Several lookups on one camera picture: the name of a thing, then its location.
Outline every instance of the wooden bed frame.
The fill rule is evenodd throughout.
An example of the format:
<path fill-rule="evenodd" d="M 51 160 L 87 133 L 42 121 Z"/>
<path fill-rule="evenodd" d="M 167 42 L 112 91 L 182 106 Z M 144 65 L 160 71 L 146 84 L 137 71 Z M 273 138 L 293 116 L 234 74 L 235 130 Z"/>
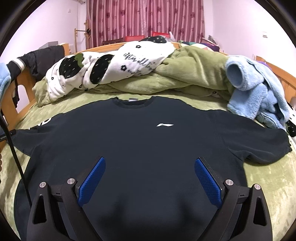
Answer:
<path fill-rule="evenodd" d="M 110 45 L 103 45 L 103 46 L 88 49 L 87 51 L 99 52 L 99 53 L 113 51 L 113 50 L 119 49 L 124 44 L 125 42 L 115 43 Z M 176 49 L 180 48 L 179 43 L 173 42 L 172 44 L 175 46 Z M 70 53 L 69 44 L 62 44 L 62 46 L 64 47 L 64 50 L 65 50 L 65 56 L 69 55 Z M 265 60 L 259 56 L 256 57 L 256 60 L 265 62 Z M 285 90 L 286 100 L 290 102 L 291 98 L 296 96 L 296 78 L 290 75 L 289 73 L 287 73 L 286 71 L 282 70 L 281 68 L 271 63 L 268 63 L 268 62 L 266 63 L 271 67 L 272 71 L 281 81 Z M 14 82 L 12 82 L 4 94 L 2 104 L 1 104 L 1 109 L 8 123 L 9 130 L 14 129 L 15 126 L 24 118 L 28 110 L 36 103 L 34 93 L 32 91 L 32 88 L 35 85 L 36 80 L 30 74 L 27 68 L 17 77 L 17 82 L 19 85 L 23 85 L 25 87 L 30 103 L 24 109 L 22 109 L 19 113 L 17 112 L 14 106 L 14 103 L 12 101 L 12 94 L 15 90 L 15 84 Z M 5 142 L 0 142 L 0 151 L 3 149 L 4 145 L 5 145 Z"/>

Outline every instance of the gray box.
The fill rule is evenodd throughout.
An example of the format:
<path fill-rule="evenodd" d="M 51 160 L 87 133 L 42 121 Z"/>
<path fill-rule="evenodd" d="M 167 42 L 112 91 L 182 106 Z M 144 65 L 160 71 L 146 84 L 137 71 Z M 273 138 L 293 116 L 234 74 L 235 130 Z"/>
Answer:
<path fill-rule="evenodd" d="M 49 46 L 57 46 L 59 45 L 59 41 L 52 41 L 52 42 L 48 42 L 45 45 L 41 46 L 39 49 L 45 49 Z"/>

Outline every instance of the green bed sheet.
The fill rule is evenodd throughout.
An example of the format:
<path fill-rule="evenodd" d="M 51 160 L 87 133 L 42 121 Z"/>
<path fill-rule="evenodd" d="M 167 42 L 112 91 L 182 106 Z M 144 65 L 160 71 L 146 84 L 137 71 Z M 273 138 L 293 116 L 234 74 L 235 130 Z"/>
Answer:
<path fill-rule="evenodd" d="M 202 109 L 226 110 L 227 102 L 215 97 L 196 97 L 176 91 L 160 92 L 154 95 L 181 99 L 189 105 Z M 138 99 L 150 98 L 150 95 L 138 95 L 129 93 L 78 93 L 66 96 L 59 102 L 54 102 L 43 107 L 34 105 L 26 117 L 17 126 L 17 129 L 26 129 L 35 126 L 42 121 L 63 112 L 68 112 L 84 104 L 97 100 L 105 100 L 117 96 L 120 99 L 136 97 Z M 293 151 L 276 163 L 264 166 L 245 162 L 244 169 L 247 176 L 248 186 L 258 183 L 262 186 L 268 204 L 274 241 L 279 241 L 290 228 L 296 218 L 296 152 Z M 16 150 L 23 170 L 25 171 L 29 156 Z M 13 204 L 20 175 L 15 165 L 9 146 L 6 145 L 1 152 L 2 171 L 0 184 L 0 208 L 4 212 L 9 224 L 17 233 Z"/>

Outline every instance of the white blanket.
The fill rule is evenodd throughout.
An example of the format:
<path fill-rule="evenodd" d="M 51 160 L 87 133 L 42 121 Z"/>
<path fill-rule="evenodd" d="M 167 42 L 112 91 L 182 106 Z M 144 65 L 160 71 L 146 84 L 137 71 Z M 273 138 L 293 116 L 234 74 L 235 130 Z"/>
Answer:
<path fill-rule="evenodd" d="M 108 53 L 83 52 L 66 56 L 46 73 L 47 95 L 56 101 L 74 88 L 86 90 L 98 84 L 148 74 L 174 50 L 172 43 L 156 36 L 127 42 L 119 50 Z"/>

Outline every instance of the crew neckline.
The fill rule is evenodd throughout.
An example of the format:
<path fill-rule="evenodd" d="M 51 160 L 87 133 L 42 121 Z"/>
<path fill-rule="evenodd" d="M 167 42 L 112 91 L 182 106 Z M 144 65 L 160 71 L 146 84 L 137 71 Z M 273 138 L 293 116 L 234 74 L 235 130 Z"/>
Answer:
<path fill-rule="evenodd" d="M 143 108 L 150 105 L 155 99 L 155 96 L 152 96 L 149 99 L 137 100 L 137 101 L 128 101 L 128 100 L 121 100 L 118 97 L 112 98 L 112 101 L 115 105 L 126 108 L 126 109 L 138 109 Z"/>

